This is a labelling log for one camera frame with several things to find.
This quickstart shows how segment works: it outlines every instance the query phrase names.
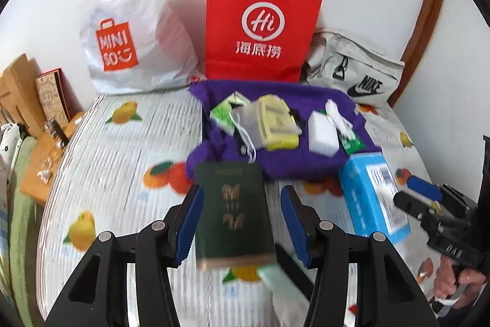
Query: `green blanket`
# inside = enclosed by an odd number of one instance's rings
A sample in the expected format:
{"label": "green blanket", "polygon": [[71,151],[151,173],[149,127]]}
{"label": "green blanket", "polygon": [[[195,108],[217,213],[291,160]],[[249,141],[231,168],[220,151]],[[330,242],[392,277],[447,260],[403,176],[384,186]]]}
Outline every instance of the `green blanket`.
{"label": "green blanket", "polygon": [[19,150],[8,201],[12,293],[25,327],[42,326],[36,301],[36,250],[43,208],[20,192],[36,139],[27,137]]}

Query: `silver screw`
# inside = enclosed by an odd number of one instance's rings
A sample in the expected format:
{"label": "silver screw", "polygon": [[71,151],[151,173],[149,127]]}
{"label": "silver screw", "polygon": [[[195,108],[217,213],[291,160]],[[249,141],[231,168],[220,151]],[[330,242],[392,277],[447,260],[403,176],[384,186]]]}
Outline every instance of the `silver screw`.
{"label": "silver screw", "polygon": [[99,234],[99,240],[103,242],[110,240],[112,237],[112,233],[110,231],[103,231],[102,233]]}
{"label": "silver screw", "polygon": [[319,226],[322,230],[332,230],[334,228],[334,224],[330,221],[321,221]]}
{"label": "silver screw", "polygon": [[155,221],[151,224],[151,228],[155,231],[165,229],[165,222],[164,221]]}
{"label": "silver screw", "polygon": [[372,237],[374,240],[379,241],[380,243],[382,243],[384,240],[386,240],[386,236],[383,233],[381,233],[380,231],[374,232]]}

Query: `purple towel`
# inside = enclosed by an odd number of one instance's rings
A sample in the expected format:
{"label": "purple towel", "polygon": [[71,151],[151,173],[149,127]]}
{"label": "purple towel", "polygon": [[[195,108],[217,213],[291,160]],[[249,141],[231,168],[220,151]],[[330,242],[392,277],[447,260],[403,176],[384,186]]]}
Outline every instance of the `purple towel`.
{"label": "purple towel", "polygon": [[[363,152],[381,151],[365,130],[364,117],[354,112],[354,102],[338,90],[283,82],[226,80],[199,82],[193,84],[189,90],[201,101],[206,117],[203,122],[204,140],[192,151],[186,162],[186,172],[191,178],[194,176],[196,165],[204,161],[248,160],[248,156],[239,154],[234,139],[209,120],[210,111],[236,90],[251,101],[269,93],[275,94],[284,99],[289,108],[299,110],[300,116],[306,121],[312,111],[324,109],[327,100],[332,99],[336,102],[339,112],[352,123],[355,132],[366,145]],[[333,157],[310,153],[308,127],[303,129],[300,145],[295,150],[257,150],[257,162],[268,179],[322,180],[329,173],[337,173],[346,161],[347,155],[342,147]]]}

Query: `book cover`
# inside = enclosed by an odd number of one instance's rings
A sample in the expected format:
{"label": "book cover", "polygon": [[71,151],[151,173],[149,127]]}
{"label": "book cover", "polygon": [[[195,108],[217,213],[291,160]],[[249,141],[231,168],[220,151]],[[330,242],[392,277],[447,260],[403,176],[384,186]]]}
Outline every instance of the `book cover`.
{"label": "book cover", "polygon": [[200,164],[195,183],[204,189],[204,208],[195,233],[198,268],[276,262],[264,182],[257,164]]}
{"label": "book cover", "polygon": [[69,114],[61,85],[61,70],[56,69],[36,78],[36,89],[46,119],[54,118],[58,123],[68,123]]}

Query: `nike bag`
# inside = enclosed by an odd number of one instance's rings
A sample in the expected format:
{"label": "nike bag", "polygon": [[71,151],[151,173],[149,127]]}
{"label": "nike bag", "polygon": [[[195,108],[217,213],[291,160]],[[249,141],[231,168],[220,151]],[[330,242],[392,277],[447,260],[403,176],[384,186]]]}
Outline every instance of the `nike bag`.
{"label": "nike bag", "polygon": [[344,31],[318,30],[308,54],[306,81],[341,90],[356,103],[380,106],[398,88],[404,66]]}
{"label": "nike bag", "polygon": [[206,76],[297,82],[322,0],[207,0]]}
{"label": "nike bag", "polygon": [[182,87],[198,60],[168,0],[80,0],[80,39],[100,93]]}

